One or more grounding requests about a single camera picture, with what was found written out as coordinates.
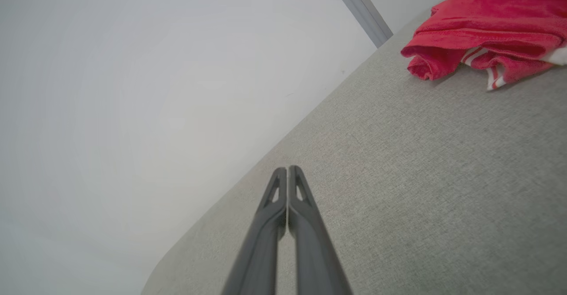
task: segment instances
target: white backdrop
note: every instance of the white backdrop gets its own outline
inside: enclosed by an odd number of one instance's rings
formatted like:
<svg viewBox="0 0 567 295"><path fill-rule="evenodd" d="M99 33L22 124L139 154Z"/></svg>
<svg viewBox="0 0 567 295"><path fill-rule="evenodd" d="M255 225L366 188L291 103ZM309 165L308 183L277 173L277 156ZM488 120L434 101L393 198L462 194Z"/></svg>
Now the white backdrop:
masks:
<svg viewBox="0 0 567 295"><path fill-rule="evenodd" d="M373 51L341 0L0 0L0 293L140 293Z"/></svg>

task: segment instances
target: gray carpet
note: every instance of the gray carpet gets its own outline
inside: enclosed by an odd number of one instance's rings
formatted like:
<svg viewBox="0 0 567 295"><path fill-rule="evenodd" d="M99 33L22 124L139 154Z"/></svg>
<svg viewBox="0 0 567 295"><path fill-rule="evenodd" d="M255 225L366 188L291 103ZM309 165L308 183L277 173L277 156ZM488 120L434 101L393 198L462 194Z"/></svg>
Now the gray carpet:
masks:
<svg viewBox="0 0 567 295"><path fill-rule="evenodd" d="M422 14L361 65L167 253L142 294L218 294L272 171L306 174L357 295L567 294L567 69L486 92L399 51ZM278 294L295 294L280 242Z"/></svg>

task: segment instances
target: cloth fold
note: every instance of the cloth fold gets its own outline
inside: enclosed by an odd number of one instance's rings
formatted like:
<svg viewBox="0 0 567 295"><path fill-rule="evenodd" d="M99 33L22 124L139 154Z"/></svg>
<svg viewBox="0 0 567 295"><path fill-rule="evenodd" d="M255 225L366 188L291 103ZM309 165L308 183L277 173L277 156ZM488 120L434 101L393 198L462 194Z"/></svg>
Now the cloth fold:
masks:
<svg viewBox="0 0 567 295"><path fill-rule="evenodd" d="M446 0L401 54L438 79L460 63L488 71L488 90L567 63L567 0Z"/></svg>

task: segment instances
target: folded red towel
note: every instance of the folded red towel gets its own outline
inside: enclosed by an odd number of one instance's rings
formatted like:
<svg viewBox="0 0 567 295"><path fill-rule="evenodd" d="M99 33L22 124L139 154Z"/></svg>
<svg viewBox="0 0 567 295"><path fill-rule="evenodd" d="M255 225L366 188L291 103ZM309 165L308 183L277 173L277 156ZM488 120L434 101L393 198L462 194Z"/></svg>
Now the folded red towel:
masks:
<svg viewBox="0 0 567 295"><path fill-rule="evenodd" d="M438 79L463 62L487 69L488 89L564 65L567 0L446 0L404 47L411 74Z"/></svg>

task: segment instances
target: red cloth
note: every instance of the red cloth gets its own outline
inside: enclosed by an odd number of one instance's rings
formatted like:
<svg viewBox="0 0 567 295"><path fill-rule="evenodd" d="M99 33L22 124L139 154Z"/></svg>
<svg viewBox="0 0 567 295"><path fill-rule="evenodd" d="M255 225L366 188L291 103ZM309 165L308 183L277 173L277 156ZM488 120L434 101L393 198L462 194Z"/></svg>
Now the red cloth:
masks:
<svg viewBox="0 0 567 295"><path fill-rule="evenodd" d="M567 0L446 0L431 9L401 54L415 56L411 74L433 80L455 71L470 49L483 47L468 65L501 66L503 83L512 83L550 68L539 59L566 44Z"/></svg>

